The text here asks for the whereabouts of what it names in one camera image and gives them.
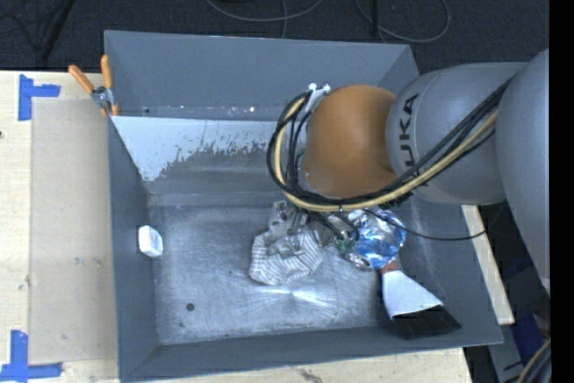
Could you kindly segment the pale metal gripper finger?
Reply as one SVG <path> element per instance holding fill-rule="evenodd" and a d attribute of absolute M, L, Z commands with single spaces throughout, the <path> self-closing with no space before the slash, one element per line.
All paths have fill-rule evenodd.
<path fill-rule="evenodd" d="M 273 203 L 273 210 L 271 216 L 271 228 L 276 229 L 284 225 L 288 217 L 288 204 L 284 200 L 276 201 Z"/>
<path fill-rule="evenodd" d="M 302 235 L 286 236 L 280 245 L 282 257 L 300 257 L 307 252 L 305 238 Z"/>

